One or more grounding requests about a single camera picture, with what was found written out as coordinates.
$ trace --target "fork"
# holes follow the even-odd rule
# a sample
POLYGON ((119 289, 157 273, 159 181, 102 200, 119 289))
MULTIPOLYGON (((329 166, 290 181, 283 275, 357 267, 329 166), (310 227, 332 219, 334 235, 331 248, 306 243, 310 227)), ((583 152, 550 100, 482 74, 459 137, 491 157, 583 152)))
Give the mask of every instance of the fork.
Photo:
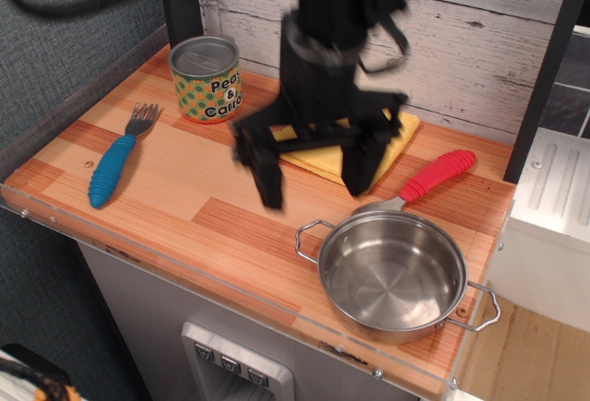
POLYGON ((92 174, 88 198, 92 207, 103 206, 117 188, 121 172, 131 149, 136 145, 137 137, 147 132, 158 119, 159 105, 136 104, 131 119, 125 128, 125 135, 117 138, 105 152, 99 166, 92 174))

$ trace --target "tin can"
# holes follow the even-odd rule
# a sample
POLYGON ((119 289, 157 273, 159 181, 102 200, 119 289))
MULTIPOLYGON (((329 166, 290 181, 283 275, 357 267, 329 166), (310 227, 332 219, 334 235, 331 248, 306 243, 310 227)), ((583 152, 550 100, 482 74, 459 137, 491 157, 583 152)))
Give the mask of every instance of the tin can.
POLYGON ((181 112, 201 124, 230 119, 242 106, 240 51, 229 36, 181 41, 169 64, 181 112))

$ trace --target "gray fabric wall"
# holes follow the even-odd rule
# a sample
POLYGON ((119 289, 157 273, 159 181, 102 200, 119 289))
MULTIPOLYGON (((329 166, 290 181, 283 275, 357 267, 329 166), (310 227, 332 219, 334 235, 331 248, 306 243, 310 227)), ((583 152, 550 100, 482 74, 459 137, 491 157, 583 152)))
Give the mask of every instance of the gray fabric wall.
MULTIPOLYGON (((161 0, 59 22, 0 0, 0 18, 0 181, 166 41, 161 0)), ((89 400, 144 400, 109 322, 76 244, 0 209, 0 346, 41 354, 89 400)))

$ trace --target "screw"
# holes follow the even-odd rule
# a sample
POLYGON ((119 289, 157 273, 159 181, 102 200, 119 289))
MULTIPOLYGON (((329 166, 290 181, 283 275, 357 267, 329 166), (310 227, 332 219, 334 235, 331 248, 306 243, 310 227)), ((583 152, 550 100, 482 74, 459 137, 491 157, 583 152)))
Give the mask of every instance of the screw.
POLYGON ((457 315, 461 318, 466 318, 469 311, 465 307, 459 307, 456 311, 457 315))

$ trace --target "stainless steel pot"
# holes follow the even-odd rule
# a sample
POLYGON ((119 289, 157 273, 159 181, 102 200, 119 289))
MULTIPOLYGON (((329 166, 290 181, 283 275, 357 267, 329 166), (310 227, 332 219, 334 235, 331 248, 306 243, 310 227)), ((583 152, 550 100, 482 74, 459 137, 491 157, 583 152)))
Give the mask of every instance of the stainless steel pot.
POLYGON ((496 323, 501 309, 495 294, 468 281, 465 257, 453 238, 398 204, 366 207, 337 226, 317 219, 297 231, 296 251, 317 264, 338 318, 361 336, 393 344, 422 339, 446 321, 475 332, 496 323), (301 250, 301 234, 317 224, 332 230, 316 260, 301 250), (493 319, 472 326, 449 317, 467 285, 490 294, 493 319))

